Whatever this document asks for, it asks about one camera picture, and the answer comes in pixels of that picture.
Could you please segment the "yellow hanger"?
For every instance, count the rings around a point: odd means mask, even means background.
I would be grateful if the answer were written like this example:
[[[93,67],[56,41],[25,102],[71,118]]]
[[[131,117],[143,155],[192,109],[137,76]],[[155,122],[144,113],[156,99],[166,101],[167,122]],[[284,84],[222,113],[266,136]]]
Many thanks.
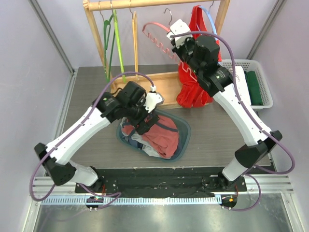
[[[133,13],[132,31],[133,31],[135,72],[138,72],[138,25],[137,25],[137,13],[136,12]]]

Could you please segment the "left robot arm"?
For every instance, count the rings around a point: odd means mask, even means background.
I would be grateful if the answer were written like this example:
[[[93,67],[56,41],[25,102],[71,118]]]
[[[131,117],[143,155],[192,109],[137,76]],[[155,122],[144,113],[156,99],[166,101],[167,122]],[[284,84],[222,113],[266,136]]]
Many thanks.
[[[95,168],[73,162],[73,155],[97,132],[124,117],[138,134],[143,135],[158,122],[159,117],[154,110],[163,102],[164,98],[155,86],[146,92],[143,87],[130,81],[116,96],[110,92],[103,93],[62,135],[46,145],[38,143],[34,147],[35,153],[55,185],[73,181],[97,193],[103,186],[101,177]]]

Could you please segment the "maroon tank top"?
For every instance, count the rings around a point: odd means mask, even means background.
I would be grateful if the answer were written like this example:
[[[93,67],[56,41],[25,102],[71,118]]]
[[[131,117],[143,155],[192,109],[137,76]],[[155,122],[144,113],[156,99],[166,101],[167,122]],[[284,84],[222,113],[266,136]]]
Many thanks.
[[[164,160],[176,157],[181,149],[181,141],[176,124],[171,118],[160,115],[159,121],[142,138],[159,153]]]

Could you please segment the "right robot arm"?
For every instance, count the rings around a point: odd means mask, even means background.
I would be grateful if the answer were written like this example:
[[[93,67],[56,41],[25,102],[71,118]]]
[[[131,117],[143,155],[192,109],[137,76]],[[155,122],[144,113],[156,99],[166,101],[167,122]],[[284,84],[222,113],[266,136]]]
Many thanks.
[[[282,134],[272,131],[250,106],[238,99],[232,75],[235,70],[219,64],[220,48],[213,37],[186,35],[176,42],[173,52],[193,71],[199,86],[227,112],[244,139],[244,146],[218,174],[220,189],[231,190],[244,172],[272,151]]]

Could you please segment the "dark green hanger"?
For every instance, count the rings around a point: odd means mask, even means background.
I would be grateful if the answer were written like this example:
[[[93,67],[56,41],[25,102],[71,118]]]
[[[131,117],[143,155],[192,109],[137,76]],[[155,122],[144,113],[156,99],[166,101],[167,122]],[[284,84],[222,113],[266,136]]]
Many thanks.
[[[112,13],[110,18],[106,20],[104,19],[103,15],[101,16],[103,19],[104,70],[105,70],[106,80],[107,82],[110,82],[111,71],[110,71],[109,63],[111,63],[112,61],[112,55],[113,55],[113,49],[114,49],[114,43],[115,43],[115,31],[113,31],[113,35],[112,35],[112,45],[111,45],[111,52],[110,52],[109,59],[107,59],[107,50],[109,48],[111,24],[114,18],[114,13]]]

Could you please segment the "red tank top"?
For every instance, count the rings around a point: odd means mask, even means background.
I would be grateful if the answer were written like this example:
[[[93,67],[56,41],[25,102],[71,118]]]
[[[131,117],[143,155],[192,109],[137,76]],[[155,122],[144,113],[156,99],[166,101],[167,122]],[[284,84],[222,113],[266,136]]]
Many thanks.
[[[192,9],[189,28],[191,31],[207,31],[203,18],[204,12],[198,6],[196,5]],[[183,108],[200,108],[213,101],[196,82],[197,77],[189,71],[189,66],[186,63],[179,63],[178,76],[182,84],[182,89],[176,97],[178,105]]]

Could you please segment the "light blue hanger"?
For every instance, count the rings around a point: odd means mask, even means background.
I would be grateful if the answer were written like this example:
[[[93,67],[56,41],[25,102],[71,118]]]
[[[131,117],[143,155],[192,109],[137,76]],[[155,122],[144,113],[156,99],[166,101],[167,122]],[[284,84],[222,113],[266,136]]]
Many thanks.
[[[209,20],[209,22],[211,24],[211,28],[212,28],[213,34],[217,34],[215,23],[214,23],[214,20],[213,20],[213,18],[211,16],[210,12],[205,7],[203,7],[201,5],[199,5],[198,7],[207,15],[208,20]]]

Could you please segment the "lime green hanger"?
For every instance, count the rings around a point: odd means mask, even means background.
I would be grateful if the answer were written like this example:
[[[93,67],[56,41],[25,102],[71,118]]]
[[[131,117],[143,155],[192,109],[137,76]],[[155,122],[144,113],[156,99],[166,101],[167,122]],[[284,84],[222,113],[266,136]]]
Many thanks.
[[[123,64],[122,49],[121,49],[119,27],[118,27],[118,18],[117,18],[116,10],[112,10],[112,14],[113,14],[114,32],[115,32],[115,39],[116,39],[116,44],[117,44],[117,52],[118,52],[118,57],[119,57],[120,70],[121,70],[121,73],[124,73],[125,69],[124,69],[124,64]]]

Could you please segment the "grey tank top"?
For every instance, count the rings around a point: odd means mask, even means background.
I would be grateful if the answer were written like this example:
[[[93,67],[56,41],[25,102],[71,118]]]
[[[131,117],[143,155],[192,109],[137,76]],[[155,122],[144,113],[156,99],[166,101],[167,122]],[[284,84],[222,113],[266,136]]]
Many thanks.
[[[127,118],[122,118],[120,127],[122,134],[121,138],[124,139],[128,145],[143,151],[150,157],[160,157],[159,153],[149,144],[149,142],[145,141],[142,136],[136,132],[135,128],[129,123]]]

